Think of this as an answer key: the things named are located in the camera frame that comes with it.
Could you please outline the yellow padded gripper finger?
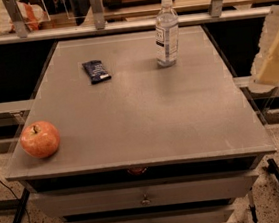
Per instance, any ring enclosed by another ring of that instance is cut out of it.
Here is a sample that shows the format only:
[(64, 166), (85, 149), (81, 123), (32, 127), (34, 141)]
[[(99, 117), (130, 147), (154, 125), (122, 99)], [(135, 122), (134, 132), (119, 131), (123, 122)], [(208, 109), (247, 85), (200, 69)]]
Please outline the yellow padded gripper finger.
[(279, 5), (271, 6), (263, 25), (248, 84), (249, 90), (258, 94), (279, 86)]

